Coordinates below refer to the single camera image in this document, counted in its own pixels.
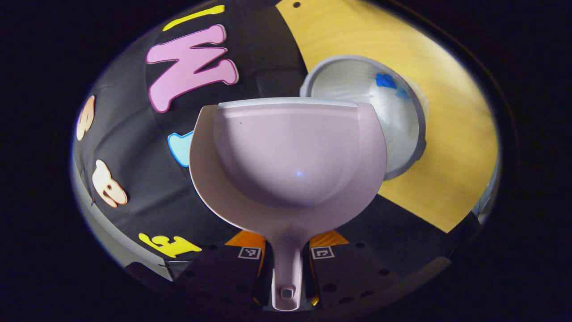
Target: yellow wooden board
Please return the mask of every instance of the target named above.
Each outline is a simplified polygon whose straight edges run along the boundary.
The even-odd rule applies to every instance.
[[[379,194],[448,233],[483,194],[496,162],[494,122],[476,82],[445,49],[389,12],[358,0],[276,5],[311,70],[360,55],[417,83],[427,96],[427,148]]]

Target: light blue foam shape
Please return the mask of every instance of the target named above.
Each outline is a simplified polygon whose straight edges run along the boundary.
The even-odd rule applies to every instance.
[[[185,168],[189,167],[190,141],[193,139],[193,132],[194,131],[190,131],[183,136],[173,133],[167,137],[169,149],[175,157],[175,160]]]
[[[405,91],[405,89],[403,88],[399,88],[398,91],[395,93],[395,96],[399,97],[400,99],[403,100],[408,100],[409,99],[409,95],[407,94],[407,92]]]

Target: yellow foam shape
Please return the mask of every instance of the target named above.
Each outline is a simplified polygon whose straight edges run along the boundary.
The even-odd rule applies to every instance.
[[[198,17],[202,17],[204,15],[208,15],[208,14],[219,14],[219,13],[223,13],[224,12],[224,5],[219,5],[219,6],[214,6],[212,8],[208,8],[205,9],[203,11],[199,11],[187,16],[184,16],[182,18],[179,19],[175,19],[173,21],[171,21],[170,23],[168,23],[166,26],[163,27],[163,31],[169,30],[172,27],[175,27],[176,25],[179,25],[185,21],[189,21],[191,19],[195,19]]]
[[[373,4],[305,0],[276,5],[306,68],[325,58],[360,55],[417,83],[427,96],[427,148],[379,194],[448,233],[483,194],[498,142],[483,93],[460,63],[436,42]]]
[[[260,254],[260,265],[258,266],[258,273],[256,276],[260,275],[262,262],[264,261],[264,250],[266,248],[266,239],[263,236],[251,233],[250,231],[241,230],[238,234],[226,242],[225,245],[238,247],[258,247],[262,249],[262,253]]]
[[[187,252],[201,251],[199,247],[179,236],[173,237],[174,242],[172,243],[169,243],[168,237],[155,236],[153,237],[153,239],[149,239],[149,236],[143,233],[139,234],[139,239],[144,243],[146,243],[147,245],[151,246],[152,248],[156,249],[157,251],[172,258],[176,258],[177,255]]]
[[[345,245],[345,244],[349,244],[347,239],[345,239],[342,235],[340,235],[340,233],[338,233],[335,230],[331,230],[328,231],[327,233],[317,235],[310,240],[310,248]]]

